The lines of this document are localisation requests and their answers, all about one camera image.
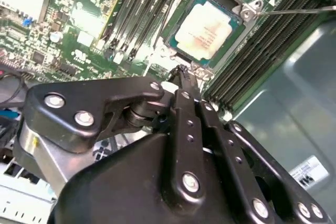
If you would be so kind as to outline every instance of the white label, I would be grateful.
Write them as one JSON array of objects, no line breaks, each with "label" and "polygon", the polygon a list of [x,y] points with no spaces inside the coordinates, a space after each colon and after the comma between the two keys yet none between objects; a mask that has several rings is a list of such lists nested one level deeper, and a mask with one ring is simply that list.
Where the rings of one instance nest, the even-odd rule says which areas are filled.
[{"label": "white label", "polygon": [[291,170],[289,174],[305,190],[329,176],[328,171],[315,156],[309,157],[303,163]]},{"label": "white label", "polygon": [[271,6],[275,6],[275,0],[268,1]]}]

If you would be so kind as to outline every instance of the black cable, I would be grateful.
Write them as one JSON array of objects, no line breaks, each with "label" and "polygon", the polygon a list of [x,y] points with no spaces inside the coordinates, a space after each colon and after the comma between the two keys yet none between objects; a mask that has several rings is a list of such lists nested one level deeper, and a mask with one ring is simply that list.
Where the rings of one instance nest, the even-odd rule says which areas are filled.
[{"label": "black cable", "polygon": [[0,71],[3,71],[3,74],[0,75],[0,81],[10,76],[16,78],[19,81],[19,85],[17,89],[14,91],[14,93],[5,101],[0,102],[0,109],[13,108],[14,103],[11,103],[11,100],[15,99],[19,95],[22,89],[27,91],[28,87],[24,81],[24,78],[20,74],[20,72],[16,71],[15,69],[12,69],[6,65],[1,64]]}]

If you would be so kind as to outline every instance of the green circuit board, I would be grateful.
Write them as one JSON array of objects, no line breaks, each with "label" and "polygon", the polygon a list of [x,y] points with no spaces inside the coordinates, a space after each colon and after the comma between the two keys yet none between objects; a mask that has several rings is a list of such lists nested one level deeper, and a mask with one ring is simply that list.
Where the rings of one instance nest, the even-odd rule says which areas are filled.
[{"label": "green circuit board", "polygon": [[[152,44],[173,0],[132,0],[135,7],[123,8],[126,1],[49,0],[43,20],[29,25],[24,24],[29,18],[27,15],[3,4],[0,6],[0,61],[30,72],[38,81],[47,82],[141,76],[144,73],[164,79],[169,72],[167,65],[181,62],[173,57],[153,55]],[[179,25],[178,20],[191,0],[179,1],[159,36],[165,38]],[[264,7],[272,9],[280,1],[264,0]],[[133,16],[132,22],[125,23],[136,10],[143,15],[138,19]],[[261,21],[256,22],[251,33]],[[125,29],[120,38],[128,39],[127,50],[117,60],[115,52],[109,51],[110,36],[115,30],[122,30],[123,24]],[[220,64],[243,30],[244,27],[239,27],[230,37],[231,43],[220,48],[211,69]],[[129,55],[135,47],[137,53],[130,60]]]}]

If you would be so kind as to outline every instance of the screw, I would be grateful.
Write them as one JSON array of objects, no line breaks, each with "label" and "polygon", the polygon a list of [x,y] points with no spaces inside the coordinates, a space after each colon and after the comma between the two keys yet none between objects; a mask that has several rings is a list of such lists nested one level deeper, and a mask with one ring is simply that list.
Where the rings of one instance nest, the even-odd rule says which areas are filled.
[{"label": "screw", "polygon": [[64,106],[65,101],[62,97],[55,95],[55,94],[50,94],[44,98],[44,102],[47,106],[54,108],[54,109],[59,109]]},{"label": "screw", "polygon": [[303,216],[305,216],[306,218],[310,218],[310,212],[304,204],[298,203],[298,207]]},{"label": "screw", "polygon": [[236,157],[236,161],[237,161],[237,163],[239,163],[239,164],[241,164],[243,161],[242,161],[242,159],[240,158],[240,157]]},{"label": "screw", "polygon": [[75,115],[75,121],[82,126],[91,126],[94,123],[93,115],[87,111],[79,111]]},{"label": "screw", "polygon": [[249,11],[243,12],[243,16],[245,19],[248,19],[250,17],[250,12]]},{"label": "screw", "polygon": [[185,173],[183,174],[183,177],[182,177],[182,182],[183,182],[183,185],[185,186],[185,188],[190,191],[191,193],[195,193],[199,190],[199,183],[197,181],[197,178],[190,174],[190,173]]},{"label": "screw", "polygon": [[184,98],[186,98],[186,99],[189,99],[189,98],[190,98],[190,95],[189,95],[187,92],[185,92],[185,91],[182,92],[182,96],[183,96]]},{"label": "screw", "polygon": [[259,214],[261,217],[263,217],[265,219],[268,217],[268,210],[267,210],[265,204],[261,200],[254,199],[253,200],[253,206],[254,206],[254,209],[256,210],[257,214]]},{"label": "screw", "polygon": [[233,125],[233,127],[236,129],[236,131],[239,131],[239,132],[242,131],[242,129],[240,128],[240,126],[238,124],[236,124],[236,123]]},{"label": "screw", "polygon": [[315,206],[314,204],[311,204],[311,209],[313,210],[314,214],[317,217],[319,217],[320,219],[323,219],[323,214],[317,206]]},{"label": "screw", "polygon": [[209,104],[206,104],[206,105],[205,105],[205,108],[206,108],[207,110],[209,110],[209,111],[212,110],[212,108],[211,108],[211,106],[210,106]]},{"label": "screw", "polygon": [[152,82],[151,87],[155,90],[160,90],[160,86],[156,82]]},{"label": "screw", "polygon": [[262,0],[257,0],[257,1],[254,2],[254,6],[255,6],[254,9],[259,9],[259,8],[261,8],[262,5],[263,5]]},{"label": "screw", "polygon": [[187,136],[187,140],[188,140],[189,142],[193,142],[193,141],[194,141],[194,137],[191,136],[191,135],[188,135],[188,136]]}]

